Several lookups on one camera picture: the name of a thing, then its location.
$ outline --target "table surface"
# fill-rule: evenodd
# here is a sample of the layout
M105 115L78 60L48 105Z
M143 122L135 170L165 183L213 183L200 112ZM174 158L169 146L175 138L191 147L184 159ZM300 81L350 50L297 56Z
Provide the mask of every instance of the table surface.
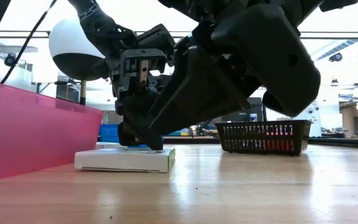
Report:
M170 174L61 166L0 180L0 223L358 223L358 149L176 146Z

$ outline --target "blue container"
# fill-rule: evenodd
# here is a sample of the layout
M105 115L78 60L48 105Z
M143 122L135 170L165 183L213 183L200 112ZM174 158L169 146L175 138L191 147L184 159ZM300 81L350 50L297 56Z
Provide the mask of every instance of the blue container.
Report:
M100 140L102 142L113 142L119 143L118 138L118 124L102 124L99 130ZM139 146L128 146L128 147L147 147L145 144Z

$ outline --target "pink acrylic panel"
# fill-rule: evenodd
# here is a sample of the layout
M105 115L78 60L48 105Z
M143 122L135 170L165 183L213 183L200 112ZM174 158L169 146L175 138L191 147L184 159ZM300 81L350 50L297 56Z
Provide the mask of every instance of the pink acrylic panel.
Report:
M0 85L0 178L69 164L94 149L102 112Z

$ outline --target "black plastic basket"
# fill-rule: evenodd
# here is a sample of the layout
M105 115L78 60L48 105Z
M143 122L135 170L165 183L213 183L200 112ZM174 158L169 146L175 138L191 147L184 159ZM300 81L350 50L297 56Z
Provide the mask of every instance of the black plastic basket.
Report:
M308 147L307 120L216 123L226 152L297 156Z

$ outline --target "black cable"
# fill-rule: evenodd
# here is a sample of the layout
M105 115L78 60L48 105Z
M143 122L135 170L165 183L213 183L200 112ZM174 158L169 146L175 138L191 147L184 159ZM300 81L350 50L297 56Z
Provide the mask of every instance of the black cable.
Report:
M52 3L50 4L49 8L44 12L44 14L42 14L41 18L38 20L38 22L36 23L36 25L34 26L34 28L32 29L32 31L30 32L29 36L26 38L23 47L20 49L19 54L17 55L17 58L15 60L14 65L12 65L10 67L10 69L7 71L5 77L2 79L1 84L4 84L6 82L6 80L9 78L9 76L11 75L12 71L15 69L17 63L19 63L20 57L22 56L22 54L24 53L24 50L26 49L27 45L30 42L30 39L32 38L32 36L34 35L34 32L38 29L38 27L41 25L42 21L45 19L45 17L47 16L49 10L55 5L55 3L57 2L57 0L53 0Z

